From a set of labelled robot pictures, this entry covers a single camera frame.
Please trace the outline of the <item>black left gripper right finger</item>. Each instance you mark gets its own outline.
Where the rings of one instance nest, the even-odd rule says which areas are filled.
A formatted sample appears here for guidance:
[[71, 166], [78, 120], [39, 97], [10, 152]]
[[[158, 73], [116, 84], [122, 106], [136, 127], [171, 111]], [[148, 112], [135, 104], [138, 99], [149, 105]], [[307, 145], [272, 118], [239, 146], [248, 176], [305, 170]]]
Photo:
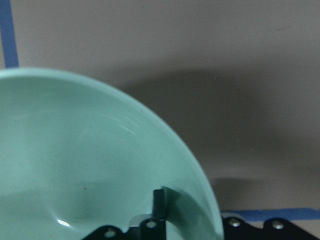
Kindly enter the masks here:
[[237, 217], [222, 219], [225, 240], [316, 240], [317, 237], [284, 218], [270, 218], [262, 228]]

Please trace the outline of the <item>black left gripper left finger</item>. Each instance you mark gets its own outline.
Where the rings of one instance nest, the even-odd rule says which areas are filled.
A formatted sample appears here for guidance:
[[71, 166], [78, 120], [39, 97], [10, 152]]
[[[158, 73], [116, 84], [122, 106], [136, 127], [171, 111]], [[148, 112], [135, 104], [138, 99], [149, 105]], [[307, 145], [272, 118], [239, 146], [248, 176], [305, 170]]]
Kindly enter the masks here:
[[152, 212], [137, 226], [126, 232], [113, 225], [98, 227], [85, 237], [86, 240], [166, 240], [166, 198], [163, 189], [153, 191]]

